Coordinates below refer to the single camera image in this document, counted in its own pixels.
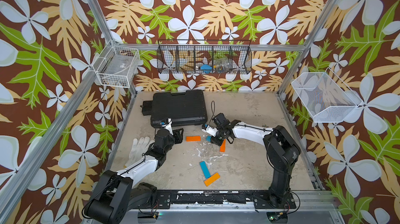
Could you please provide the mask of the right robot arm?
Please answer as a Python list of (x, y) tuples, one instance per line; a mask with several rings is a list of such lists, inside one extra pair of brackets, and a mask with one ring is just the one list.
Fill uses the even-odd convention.
[(214, 116), (215, 127), (204, 124), (202, 130), (208, 133), (210, 142), (222, 146), (226, 140), (230, 144), (236, 138), (261, 144), (266, 149), (267, 161), (273, 168), (272, 182), (268, 189), (270, 206), (280, 207), (290, 200), (290, 180), (292, 170), (299, 159), (301, 149), (283, 126), (264, 128), (246, 124), (239, 120), (229, 121), (223, 113)]

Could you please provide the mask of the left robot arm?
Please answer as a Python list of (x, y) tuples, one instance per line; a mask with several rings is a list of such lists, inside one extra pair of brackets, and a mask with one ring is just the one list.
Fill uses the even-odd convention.
[(154, 209), (157, 188), (141, 180), (163, 165), (172, 147), (182, 143), (183, 132), (182, 128), (160, 129), (140, 161), (119, 172), (105, 171), (83, 208), (84, 218), (118, 224), (131, 209)]

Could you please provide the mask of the orange block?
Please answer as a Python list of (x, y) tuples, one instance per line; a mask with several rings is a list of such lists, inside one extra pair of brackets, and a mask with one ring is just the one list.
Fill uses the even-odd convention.
[(186, 142), (199, 142), (202, 140), (201, 136), (186, 136)]
[(222, 145), (220, 146), (219, 151), (222, 152), (222, 153), (225, 153), (225, 151), (226, 151), (226, 139), (222, 142)]
[(218, 180), (220, 178), (220, 174), (215, 173), (213, 175), (211, 175), (209, 178), (207, 178), (204, 183), (207, 187), (209, 187), (212, 183), (214, 183), (216, 180)]

